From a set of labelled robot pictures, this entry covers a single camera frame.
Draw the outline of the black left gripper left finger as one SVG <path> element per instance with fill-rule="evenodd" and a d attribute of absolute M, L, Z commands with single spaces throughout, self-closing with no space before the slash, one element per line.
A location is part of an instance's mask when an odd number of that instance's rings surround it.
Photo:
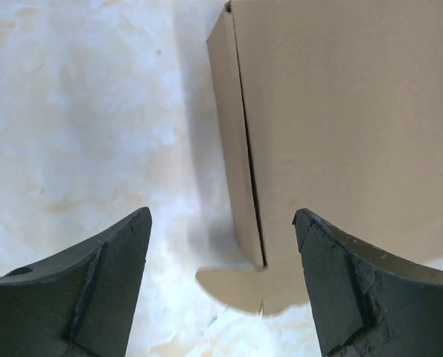
<path fill-rule="evenodd" d="M 0 356 L 125 356 L 151 231 L 139 208 L 0 277 Z"/>

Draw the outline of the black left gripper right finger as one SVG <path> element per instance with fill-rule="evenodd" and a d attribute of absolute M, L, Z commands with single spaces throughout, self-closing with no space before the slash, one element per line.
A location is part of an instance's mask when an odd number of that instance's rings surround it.
<path fill-rule="evenodd" d="M 293 218 L 322 356 L 443 356 L 443 271 Z"/>

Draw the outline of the brown cardboard box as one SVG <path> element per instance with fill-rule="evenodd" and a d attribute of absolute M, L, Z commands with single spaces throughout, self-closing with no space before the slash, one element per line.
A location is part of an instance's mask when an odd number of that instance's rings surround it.
<path fill-rule="evenodd" d="M 199 284 L 265 315 L 307 301 L 308 208 L 417 263 L 443 256 L 443 1 L 228 1 L 208 53 L 235 236 Z"/>

